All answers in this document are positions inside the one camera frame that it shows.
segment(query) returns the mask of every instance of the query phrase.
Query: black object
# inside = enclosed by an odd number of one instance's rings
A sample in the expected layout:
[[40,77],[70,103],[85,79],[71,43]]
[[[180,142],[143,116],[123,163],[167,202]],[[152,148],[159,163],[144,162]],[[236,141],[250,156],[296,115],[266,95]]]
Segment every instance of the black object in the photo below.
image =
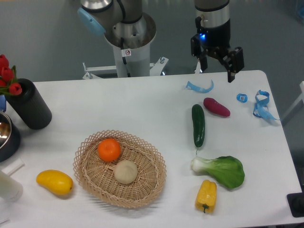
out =
[[244,57],[241,47],[230,48],[230,20],[214,28],[202,27],[201,20],[195,18],[197,34],[191,38],[191,54],[200,61],[202,71],[208,67],[206,56],[217,59],[228,72],[228,82],[232,82],[235,74],[244,68]]
[[288,204],[294,217],[304,217],[304,193],[292,193],[287,195]]
[[29,128],[38,130],[46,127],[52,120],[52,113],[39,91],[28,79],[20,78],[18,82],[22,93],[6,95],[6,100]]
[[10,117],[0,112],[0,162],[7,160],[19,148],[20,133]]

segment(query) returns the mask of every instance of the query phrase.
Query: black bowl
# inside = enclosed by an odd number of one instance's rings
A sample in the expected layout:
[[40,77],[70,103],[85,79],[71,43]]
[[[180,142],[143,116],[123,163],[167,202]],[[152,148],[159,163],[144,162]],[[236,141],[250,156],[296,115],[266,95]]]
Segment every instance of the black bowl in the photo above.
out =
[[11,157],[20,146],[20,133],[10,117],[0,111],[0,162]]

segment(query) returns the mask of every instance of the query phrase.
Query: blue tape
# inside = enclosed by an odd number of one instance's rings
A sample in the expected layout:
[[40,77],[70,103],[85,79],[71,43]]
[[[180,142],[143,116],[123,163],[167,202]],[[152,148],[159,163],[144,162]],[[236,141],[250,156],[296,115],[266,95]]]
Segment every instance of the blue tape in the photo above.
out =
[[237,95],[237,100],[241,103],[246,103],[248,100],[248,97],[246,94],[238,94]]
[[202,94],[205,94],[205,93],[208,93],[210,92],[214,87],[214,83],[213,81],[211,80],[211,86],[208,88],[208,89],[204,89],[204,88],[201,88],[197,85],[194,85],[192,84],[191,82],[188,81],[187,85],[186,85],[186,89],[191,89],[191,90],[194,90],[196,92],[199,92],[199,93],[202,93]]
[[[263,95],[265,96],[264,99],[259,99],[257,96],[258,95]],[[263,119],[268,119],[268,120],[279,120],[274,118],[271,113],[268,111],[267,104],[269,103],[269,93],[266,91],[261,91],[259,90],[256,93],[256,103],[255,103],[255,108],[253,110],[253,115],[258,117],[258,118],[263,118]]]

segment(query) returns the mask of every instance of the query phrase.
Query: yellow bell pepper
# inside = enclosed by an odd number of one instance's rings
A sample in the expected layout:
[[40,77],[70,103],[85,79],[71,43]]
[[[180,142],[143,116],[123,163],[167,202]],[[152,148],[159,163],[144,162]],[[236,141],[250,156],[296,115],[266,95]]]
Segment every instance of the yellow bell pepper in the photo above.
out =
[[195,207],[204,213],[212,213],[217,199],[217,185],[209,180],[204,180],[200,186],[195,200]]

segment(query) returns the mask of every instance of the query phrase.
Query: yellow mango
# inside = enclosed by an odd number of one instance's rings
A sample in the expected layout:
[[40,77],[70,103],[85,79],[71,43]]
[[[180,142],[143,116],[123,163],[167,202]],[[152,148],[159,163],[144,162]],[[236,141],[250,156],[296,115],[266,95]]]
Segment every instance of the yellow mango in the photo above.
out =
[[56,195],[66,195],[73,188],[73,180],[64,172],[45,170],[36,177],[36,182]]

